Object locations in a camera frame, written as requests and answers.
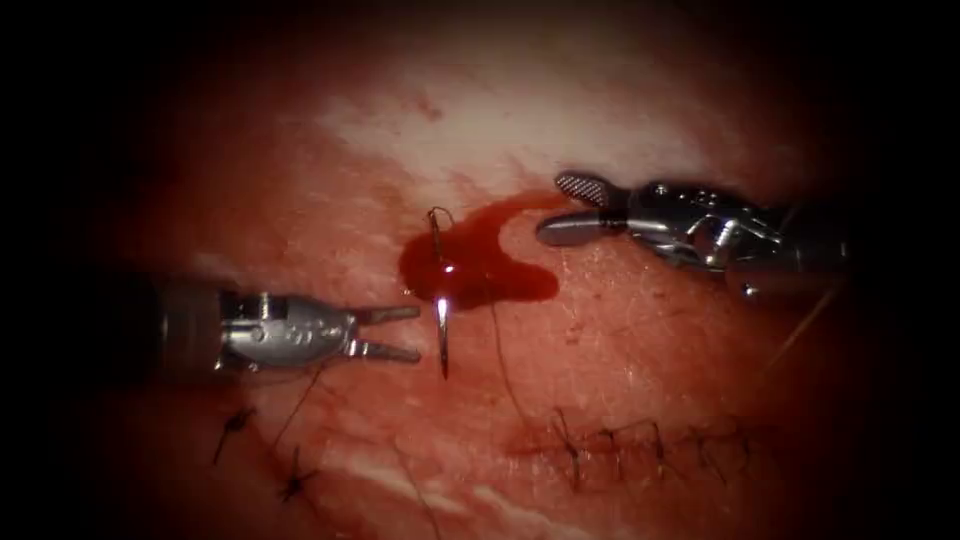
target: blood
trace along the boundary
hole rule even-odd
[[[424,233],[407,242],[400,255],[401,279],[417,298],[427,302],[446,298],[458,311],[501,300],[534,302],[552,298],[559,290],[557,277],[545,268],[507,255],[500,247],[500,231],[526,210],[568,204],[562,195],[538,191],[494,202],[453,224],[444,212],[438,212],[440,252],[436,252],[434,237],[425,224]]]

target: surgical needle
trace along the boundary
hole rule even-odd
[[[441,271],[449,273],[453,271],[453,266],[443,260],[440,250],[440,225],[437,223],[437,208],[432,208],[427,212],[427,218],[430,220],[430,233],[433,236],[433,252],[437,257],[437,263],[443,268]],[[449,372],[449,358],[447,356],[447,317],[450,304],[446,298],[437,296],[434,299],[434,308],[437,315],[437,333],[440,340],[440,371],[443,379],[447,380]]]

